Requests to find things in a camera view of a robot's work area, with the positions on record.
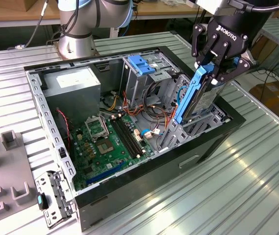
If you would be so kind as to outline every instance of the gray tabletop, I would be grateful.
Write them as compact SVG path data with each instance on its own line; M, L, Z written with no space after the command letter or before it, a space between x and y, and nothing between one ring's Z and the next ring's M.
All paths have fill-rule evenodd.
M189 45L169 32L102 39L101 54L168 46L191 68ZM56 168L23 66L59 61L53 46L0 51L0 132L21 132L34 177ZM279 234L279 118L235 83L222 96L247 120L214 155L89 229L87 234ZM75 218L52 231L35 205L0 221L0 234L80 234Z

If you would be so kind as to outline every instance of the power cable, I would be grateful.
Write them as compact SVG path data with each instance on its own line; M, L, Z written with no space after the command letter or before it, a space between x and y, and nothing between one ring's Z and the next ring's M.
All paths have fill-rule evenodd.
M69 21L61 26L61 30L60 30L60 33L63 33L63 35L61 35L60 37L58 38L55 38L55 39L50 39L46 42L46 45L48 45L49 43L51 42L55 42L55 41L58 41L64 37L66 37L70 32L71 30L74 28L75 24L76 24L76 21L77 21L77 18L78 18L78 15L79 15L79 0L76 0L76 6L75 6L75 12L74 14L70 17ZM66 32L67 30L67 27L69 26L70 22L72 21L72 19L74 18L74 21L73 21L73 24L71 25L71 27L69 28L69 30Z
M23 48L26 48L26 47L28 47L30 45L30 43L33 41L33 38L34 38L34 36L35 36L35 34L36 34L37 30L38 30L38 27L40 26L40 24L41 24L41 22L43 20L43 17L44 17L44 14L45 14L45 11L46 11L46 8L47 8L47 5L48 5L48 1L49 0L45 0L45 2L44 2L44 6L42 8L40 19L38 20L37 25L36 25L36 27L35 27L35 29L33 31L33 34L30 37L30 39L28 40L28 42L26 44L24 44L24 45L21 44L21 45L16 45L15 47L8 47L8 50L10 50L10 49L23 49Z

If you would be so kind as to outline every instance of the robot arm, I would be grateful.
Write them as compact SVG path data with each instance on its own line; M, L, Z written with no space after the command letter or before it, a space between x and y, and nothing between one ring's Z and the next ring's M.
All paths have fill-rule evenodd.
M256 63L249 48L279 0L192 0L213 13L209 24L196 24L192 37L192 56L197 71L181 101L175 119L189 121L208 109L223 85L250 70ZM233 7L231 2L241 9ZM200 38L207 37L205 43Z
M61 25L64 25L73 16L76 0L59 0L58 8ZM126 27L132 12L131 0L79 0L77 21L70 32L60 39L59 52L67 59L95 55L91 29Z

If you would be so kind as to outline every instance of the metal bracket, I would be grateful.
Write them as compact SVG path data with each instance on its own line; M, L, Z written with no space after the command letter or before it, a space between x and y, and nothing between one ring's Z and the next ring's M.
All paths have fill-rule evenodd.
M49 229L69 219L73 213L73 202L67 200L65 191L70 190L68 183L60 172L46 172L35 180L37 191L45 195L48 209L44 217Z

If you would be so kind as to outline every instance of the blue latch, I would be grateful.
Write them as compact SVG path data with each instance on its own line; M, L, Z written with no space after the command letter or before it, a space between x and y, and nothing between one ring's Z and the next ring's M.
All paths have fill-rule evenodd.
M174 119L178 124L180 124L183 121L183 116L186 111L186 109L189 107L189 104L194 96L199 89L201 88L201 79L203 76L211 73L214 69L214 65L212 63L200 66L196 70L196 73L194 74L194 77L192 78L188 90L186 94L184 95L177 111L175 112Z
M144 60L140 55L129 56L128 60L133 65L133 67L139 71L140 75L146 75L156 72L156 70L149 66L146 60Z

